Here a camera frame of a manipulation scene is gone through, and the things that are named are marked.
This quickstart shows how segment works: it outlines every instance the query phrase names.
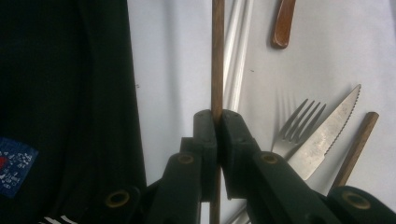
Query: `wooden chopstick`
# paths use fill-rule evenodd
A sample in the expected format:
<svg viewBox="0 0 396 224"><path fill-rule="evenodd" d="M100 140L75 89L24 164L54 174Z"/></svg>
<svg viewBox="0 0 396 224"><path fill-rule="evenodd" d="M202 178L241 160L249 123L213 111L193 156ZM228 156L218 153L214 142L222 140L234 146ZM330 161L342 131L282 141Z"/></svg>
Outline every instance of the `wooden chopstick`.
<svg viewBox="0 0 396 224"><path fill-rule="evenodd" d="M212 88L211 111L219 136L223 102L224 0L212 0ZM210 203L210 223L219 224L221 168L218 162L215 200Z"/></svg>
<svg viewBox="0 0 396 224"><path fill-rule="evenodd" d="M375 123L378 120L378 117L379 115L375 112L369 112L364 117L358 134L356 135L355 140L350 147L340 170L338 171L337 177L332 183L331 189L344 186L347 183L347 180L352 173L353 167L358 161L359 155L363 151L364 145L366 144L370 133L372 132Z"/></svg>

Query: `fork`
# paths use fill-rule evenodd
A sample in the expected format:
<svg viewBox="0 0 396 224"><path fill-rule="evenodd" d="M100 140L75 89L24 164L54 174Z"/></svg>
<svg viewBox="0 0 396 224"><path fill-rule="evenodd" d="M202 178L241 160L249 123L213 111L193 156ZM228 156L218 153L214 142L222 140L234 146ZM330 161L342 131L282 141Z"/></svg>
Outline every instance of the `fork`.
<svg viewBox="0 0 396 224"><path fill-rule="evenodd" d="M294 111L294 113L279 131L279 134L277 135L274 142L272 151L283 157L286 161L312 133L315 123L318 121L321 113L326 107L326 105L324 105L312 118L312 116L315 114L315 111L317 111L320 102L317 103L317 105L306 116L315 101L312 101L312 103L300 114L307 102L308 99L304 100L303 103Z"/></svg>

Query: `fork tines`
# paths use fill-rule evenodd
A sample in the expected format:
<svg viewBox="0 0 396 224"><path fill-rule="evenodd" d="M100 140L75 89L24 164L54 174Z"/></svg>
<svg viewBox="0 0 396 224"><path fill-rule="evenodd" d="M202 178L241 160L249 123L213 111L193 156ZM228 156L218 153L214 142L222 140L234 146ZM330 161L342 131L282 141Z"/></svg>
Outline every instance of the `fork tines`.
<svg viewBox="0 0 396 224"><path fill-rule="evenodd" d="M303 143L311 134L315 123L318 121L321 113L323 112L326 105L323 105L319 112L312 118L315 111L317 111L320 102L311 110L311 112L306 116L315 101L300 114L308 99L304 100L303 103L294 111L291 117L283 126L279 134L283 135L283 140L294 142L295 144Z"/></svg>

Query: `brown handle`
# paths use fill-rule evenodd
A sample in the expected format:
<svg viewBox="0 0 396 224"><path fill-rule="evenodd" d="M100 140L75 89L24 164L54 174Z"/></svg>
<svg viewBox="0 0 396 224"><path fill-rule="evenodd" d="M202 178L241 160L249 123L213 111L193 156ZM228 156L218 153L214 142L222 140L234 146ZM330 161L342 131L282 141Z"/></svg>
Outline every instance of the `brown handle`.
<svg viewBox="0 0 396 224"><path fill-rule="evenodd" d="M289 44L295 3L295 0L282 0L280 2L272 39L275 48L285 49Z"/></svg>

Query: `steel blade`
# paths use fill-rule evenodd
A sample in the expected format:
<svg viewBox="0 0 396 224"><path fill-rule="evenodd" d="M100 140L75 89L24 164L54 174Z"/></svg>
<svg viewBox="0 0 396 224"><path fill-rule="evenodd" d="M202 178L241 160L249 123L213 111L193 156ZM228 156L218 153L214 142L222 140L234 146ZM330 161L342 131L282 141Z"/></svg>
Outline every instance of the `steel blade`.
<svg viewBox="0 0 396 224"><path fill-rule="evenodd" d="M291 156L289 165L304 180L323 162L327 151L347 124L359 97L358 85Z"/></svg>

